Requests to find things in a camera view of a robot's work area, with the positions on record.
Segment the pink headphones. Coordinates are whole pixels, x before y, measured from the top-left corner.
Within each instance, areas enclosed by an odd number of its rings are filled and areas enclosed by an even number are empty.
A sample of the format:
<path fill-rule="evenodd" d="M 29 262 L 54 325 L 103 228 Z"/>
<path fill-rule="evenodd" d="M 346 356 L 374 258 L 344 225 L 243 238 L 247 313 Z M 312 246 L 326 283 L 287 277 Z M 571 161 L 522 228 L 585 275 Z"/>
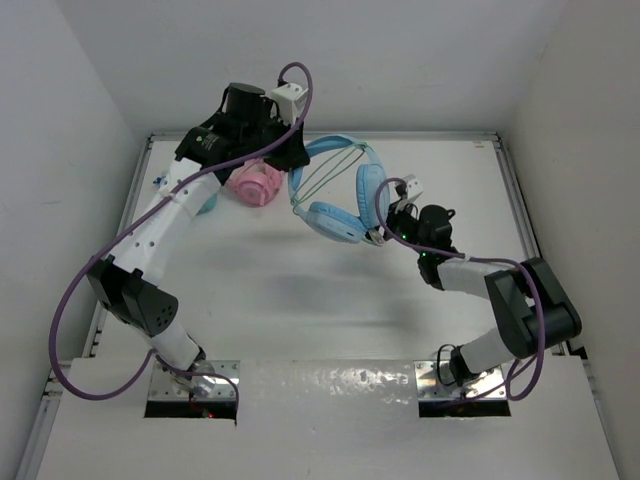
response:
<path fill-rule="evenodd" d="M 284 172 L 269 165 L 264 158 L 255 158 L 234 170 L 226 187 L 245 204 L 262 207 L 277 196 L 284 177 Z"/>

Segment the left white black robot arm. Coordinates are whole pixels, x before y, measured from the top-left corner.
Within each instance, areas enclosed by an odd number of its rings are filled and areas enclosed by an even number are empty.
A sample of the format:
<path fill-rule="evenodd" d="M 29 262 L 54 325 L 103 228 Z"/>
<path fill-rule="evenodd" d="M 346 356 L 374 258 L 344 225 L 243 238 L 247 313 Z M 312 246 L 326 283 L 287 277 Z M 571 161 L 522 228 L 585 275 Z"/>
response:
<path fill-rule="evenodd" d="M 308 163 L 301 133 L 308 95 L 285 81 L 271 92 L 229 84 L 218 110 L 179 143 L 140 224 L 89 269 L 103 307 L 177 370 L 191 370 L 204 353 L 177 318 L 177 298 L 159 287 L 170 256 L 234 170 L 254 159 L 284 171 Z"/>

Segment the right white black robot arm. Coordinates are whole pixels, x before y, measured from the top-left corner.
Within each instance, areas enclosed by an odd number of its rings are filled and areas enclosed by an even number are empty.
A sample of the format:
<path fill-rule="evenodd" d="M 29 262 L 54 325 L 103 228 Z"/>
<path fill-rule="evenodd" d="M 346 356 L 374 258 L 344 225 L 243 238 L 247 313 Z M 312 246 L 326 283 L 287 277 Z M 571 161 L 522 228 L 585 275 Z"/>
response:
<path fill-rule="evenodd" d="M 489 301 L 496 326 L 451 350 L 445 366 L 436 367 L 441 385 L 462 387 L 510 360 L 523 360 L 580 335 L 582 321 L 549 264 L 533 257 L 513 265 L 505 260 L 472 261 L 453 246 L 453 209 L 396 201 L 387 209 L 389 230 L 418 253 L 425 283 Z"/>

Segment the teal headphones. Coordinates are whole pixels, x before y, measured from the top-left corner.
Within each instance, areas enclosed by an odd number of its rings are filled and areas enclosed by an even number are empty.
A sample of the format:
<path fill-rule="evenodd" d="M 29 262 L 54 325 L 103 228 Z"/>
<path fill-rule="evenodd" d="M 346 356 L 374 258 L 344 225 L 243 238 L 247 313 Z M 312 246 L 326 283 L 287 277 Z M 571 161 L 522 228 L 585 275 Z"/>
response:
<path fill-rule="evenodd" d="M 182 187 L 179 193 L 171 194 L 170 191 L 179 184 L 182 177 L 183 174 L 172 175 L 169 171 L 158 176 L 153 181 L 158 190 L 153 203 L 169 197 L 173 203 L 187 207 L 192 216 L 211 211 L 216 205 L 220 188 L 217 178 L 213 174 L 204 175 Z"/>

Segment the aluminium frame rail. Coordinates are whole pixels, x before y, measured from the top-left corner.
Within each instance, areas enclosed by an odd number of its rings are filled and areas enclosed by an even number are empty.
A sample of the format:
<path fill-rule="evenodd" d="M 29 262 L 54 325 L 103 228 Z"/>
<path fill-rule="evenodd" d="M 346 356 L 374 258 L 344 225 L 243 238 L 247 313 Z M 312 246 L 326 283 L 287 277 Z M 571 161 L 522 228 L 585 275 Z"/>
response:
<path fill-rule="evenodd" d="M 527 258 L 541 257 L 540 245 L 512 156 L 504 140 L 499 135 L 495 135 L 493 145 L 522 249 Z"/>
<path fill-rule="evenodd" d="M 331 131 L 305 130 L 304 139 L 310 141 L 322 136 L 334 135 Z M 491 131 L 346 131 L 341 133 L 350 137 L 371 141 L 376 139 L 410 139 L 443 141 L 491 141 L 497 142 L 499 135 Z M 179 141 L 185 132 L 155 132 L 149 141 Z"/>
<path fill-rule="evenodd" d="M 147 169 L 147 163 L 152 144 L 152 137 L 147 137 L 136 163 L 116 234 L 120 234 L 132 220 L 140 194 L 141 182 L 144 179 L 144 174 Z M 81 355 L 82 358 L 93 358 L 96 355 L 96 351 L 100 343 L 100 337 L 106 321 L 106 316 L 107 311 L 103 308 L 100 302 L 97 302 Z"/>

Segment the right aluminium frame rail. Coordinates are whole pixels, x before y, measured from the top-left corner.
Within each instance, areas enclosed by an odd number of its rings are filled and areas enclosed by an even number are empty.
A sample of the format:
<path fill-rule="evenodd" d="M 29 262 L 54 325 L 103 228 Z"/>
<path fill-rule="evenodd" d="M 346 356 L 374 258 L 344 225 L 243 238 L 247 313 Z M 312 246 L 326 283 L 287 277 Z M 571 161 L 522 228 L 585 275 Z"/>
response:
<path fill-rule="evenodd" d="M 499 135 L 495 135 L 493 145 L 522 249 L 527 258 L 541 257 L 540 245 L 512 156 L 504 140 Z"/>

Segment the left aluminium frame rail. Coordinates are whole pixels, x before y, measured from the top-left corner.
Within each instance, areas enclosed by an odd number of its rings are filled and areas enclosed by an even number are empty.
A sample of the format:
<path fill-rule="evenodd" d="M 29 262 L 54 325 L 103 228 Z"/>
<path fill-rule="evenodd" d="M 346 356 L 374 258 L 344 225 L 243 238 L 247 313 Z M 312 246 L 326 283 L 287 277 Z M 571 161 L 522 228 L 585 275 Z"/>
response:
<path fill-rule="evenodd" d="M 144 174 L 147 169 L 147 163 L 152 144 L 152 137 L 147 137 L 136 163 L 116 234 L 120 234 L 132 220 L 140 194 L 141 182 L 144 179 Z M 96 355 L 96 351 L 100 343 L 100 337 L 106 321 L 106 316 L 107 311 L 103 308 L 100 302 L 97 302 L 81 355 L 82 358 L 93 358 Z"/>

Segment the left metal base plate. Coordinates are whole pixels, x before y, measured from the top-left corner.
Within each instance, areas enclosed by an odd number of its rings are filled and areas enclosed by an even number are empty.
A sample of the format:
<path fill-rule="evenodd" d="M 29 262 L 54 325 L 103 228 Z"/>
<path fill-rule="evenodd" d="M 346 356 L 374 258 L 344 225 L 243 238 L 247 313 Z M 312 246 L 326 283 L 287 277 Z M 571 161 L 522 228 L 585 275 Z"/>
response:
<path fill-rule="evenodd" d="M 192 379 L 181 379 L 156 361 L 150 377 L 147 399 L 155 402 L 235 401 L 239 386 L 240 362 L 206 360 L 196 368 L 203 373 Z"/>

